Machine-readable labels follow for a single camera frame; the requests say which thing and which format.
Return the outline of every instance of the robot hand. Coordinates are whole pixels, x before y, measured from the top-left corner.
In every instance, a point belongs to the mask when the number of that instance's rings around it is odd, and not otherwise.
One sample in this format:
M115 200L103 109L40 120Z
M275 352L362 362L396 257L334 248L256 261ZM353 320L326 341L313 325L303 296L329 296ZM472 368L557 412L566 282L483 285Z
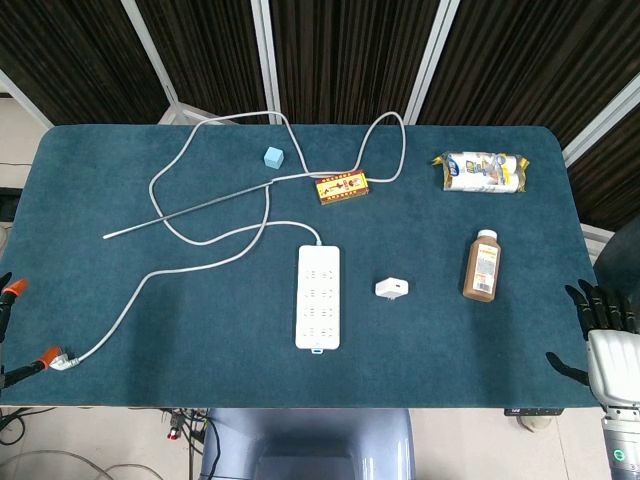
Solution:
M626 298L578 283L585 295L565 288L578 309L589 373L567 366L555 353L547 352L547 360L562 375L590 386L605 410L612 478L640 480L640 325Z

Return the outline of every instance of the blue cube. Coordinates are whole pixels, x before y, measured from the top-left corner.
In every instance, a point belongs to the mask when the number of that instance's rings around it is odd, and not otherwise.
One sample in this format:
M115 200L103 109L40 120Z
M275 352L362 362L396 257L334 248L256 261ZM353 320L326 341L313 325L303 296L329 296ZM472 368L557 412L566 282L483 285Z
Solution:
M264 154L264 164L267 167L277 170L282 165L282 160L284 160L284 152L277 148L269 147L267 153Z

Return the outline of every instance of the black curtain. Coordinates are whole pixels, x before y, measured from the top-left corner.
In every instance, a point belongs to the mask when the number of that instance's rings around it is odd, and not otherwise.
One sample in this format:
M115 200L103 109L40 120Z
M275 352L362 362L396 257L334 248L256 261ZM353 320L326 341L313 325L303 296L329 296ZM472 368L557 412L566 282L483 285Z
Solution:
M583 223L618 230L640 215L640 106L569 167Z
M566 146L638 71L637 0L462 0L418 123L545 125Z
M0 69L54 124L156 123L168 107L119 0L0 1Z
M271 0L282 111L295 123L401 115L438 0Z
M215 115L266 109L249 0L138 0L138 7L180 101Z

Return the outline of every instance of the table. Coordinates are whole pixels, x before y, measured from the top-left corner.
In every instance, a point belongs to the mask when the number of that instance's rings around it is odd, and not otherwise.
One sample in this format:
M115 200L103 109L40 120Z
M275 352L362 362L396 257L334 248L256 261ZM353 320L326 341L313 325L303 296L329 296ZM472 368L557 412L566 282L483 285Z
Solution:
M312 170L348 169L366 126L295 126ZM161 268L211 263L241 250L247 232L194 247L156 225L112 240L105 233L152 219L147 185L181 148L189 127L78 125L43 138L0 271L31 287L14 307L7 368L52 344L76 354L112 325L141 278ZM302 229L270 227L249 254L215 270L152 279L111 340L80 366L47 371L4 391L21 405L218 407L576 407L588 389L558 375L558 353L586 364L563 286L594 281L561 150L542 127L407 127L404 171L365 197L321 206L309 179L277 184L270 220L303 221L341 250L342 339L312 355L294 345L297 249ZM269 146L285 152L264 166ZM444 192L445 151L527 156L527 192ZM400 132L376 129L362 168L388 177ZM301 171L281 126L205 126L156 186L175 211L276 175ZM206 239L257 223L263 193L181 217ZM478 230L502 246L497 298L462 296ZM388 276L409 281L395 301L373 294Z

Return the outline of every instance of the brown bottle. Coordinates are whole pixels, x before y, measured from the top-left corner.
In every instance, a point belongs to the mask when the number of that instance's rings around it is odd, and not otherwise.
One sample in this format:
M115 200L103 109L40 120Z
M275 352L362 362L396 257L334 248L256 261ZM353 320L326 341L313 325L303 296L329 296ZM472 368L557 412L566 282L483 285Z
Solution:
M500 245L498 234L493 230L480 230L478 239L471 244L467 276L462 294L480 302L491 302L496 298L498 268L500 268Z

